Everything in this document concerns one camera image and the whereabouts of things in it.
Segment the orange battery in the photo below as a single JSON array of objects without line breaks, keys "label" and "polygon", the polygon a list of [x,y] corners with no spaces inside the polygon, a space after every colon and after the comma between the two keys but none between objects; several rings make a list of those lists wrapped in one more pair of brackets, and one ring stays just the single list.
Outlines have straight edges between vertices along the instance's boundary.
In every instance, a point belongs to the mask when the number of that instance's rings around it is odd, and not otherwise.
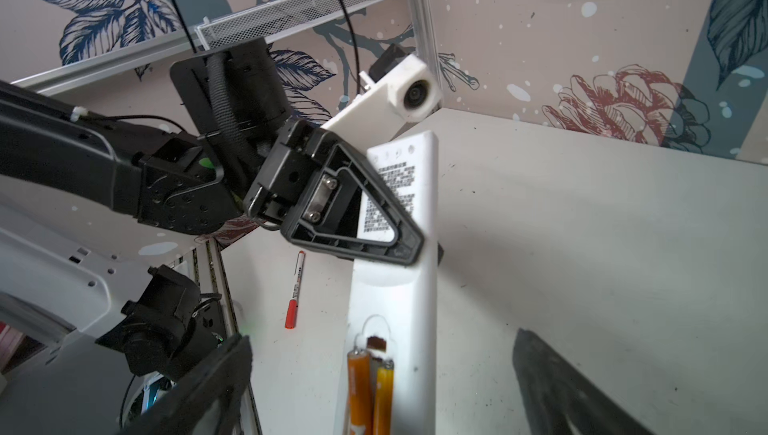
[{"label": "orange battery", "polygon": [[389,435],[394,392],[394,362],[383,361],[376,370],[373,408],[373,434]]},{"label": "orange battery", "polygon": [[347,355],[348,415],[350,434],[371,434],[373,402],[371,357],[367,350],[354,348]]}]

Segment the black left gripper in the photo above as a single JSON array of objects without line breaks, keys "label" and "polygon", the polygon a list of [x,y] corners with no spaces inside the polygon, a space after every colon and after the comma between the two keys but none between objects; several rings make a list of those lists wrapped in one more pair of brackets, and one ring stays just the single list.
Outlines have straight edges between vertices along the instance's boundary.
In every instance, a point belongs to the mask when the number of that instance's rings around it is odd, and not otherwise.
[{"label": "black left gripper", "polygon": [[[371,202],[392,232],[388,239],[358,234]],[[245,195],[244,213],[279,230],[291,244],[345,260],[415,264],[422,231],[364,155],[336,134],[302,118],[278,131]]]}]

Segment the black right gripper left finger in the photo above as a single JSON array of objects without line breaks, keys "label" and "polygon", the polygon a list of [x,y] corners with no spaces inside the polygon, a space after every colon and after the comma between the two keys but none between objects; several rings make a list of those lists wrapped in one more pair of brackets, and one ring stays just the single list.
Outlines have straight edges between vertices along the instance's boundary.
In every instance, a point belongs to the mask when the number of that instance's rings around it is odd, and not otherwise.
[{"label": "black right gripper left finger", "polygon": [[123,434],[233,434],[250,383],[252,349],[235,334],[136,418]]}]

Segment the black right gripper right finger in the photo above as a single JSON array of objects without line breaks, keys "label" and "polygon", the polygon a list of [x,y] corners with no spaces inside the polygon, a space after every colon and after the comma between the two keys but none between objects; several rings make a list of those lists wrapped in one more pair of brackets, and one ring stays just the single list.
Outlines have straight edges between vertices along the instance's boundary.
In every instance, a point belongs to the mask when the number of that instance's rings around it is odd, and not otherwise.
[{"label": "black right gripper right finger", "polygon": [[533,331],[517,331],[512,365],[533,434],[649,432]]}]

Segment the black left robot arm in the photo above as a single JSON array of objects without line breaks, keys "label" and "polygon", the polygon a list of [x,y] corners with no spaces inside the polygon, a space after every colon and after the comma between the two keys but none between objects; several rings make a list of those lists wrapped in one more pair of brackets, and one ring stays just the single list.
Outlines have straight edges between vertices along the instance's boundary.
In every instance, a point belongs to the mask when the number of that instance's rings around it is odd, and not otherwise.
[{"label": "black left robot arm", "polygon": [[[266,42],[175,63],[171,78],[197,133],[107,117],[1,86],[1,172],[96,202],[138,222],[210,235],[246,217],[301,248],[414,264],[425,236],[365,157],[437,101],[424,63],[392,46],[365,92],[326,125],[289,104]],[[178,381],[223,333],[202,321],[211,299],[160,265],[122,266],[13,210],[1,210],[1,318],[42,316],[126,357],[132,374]]]}]

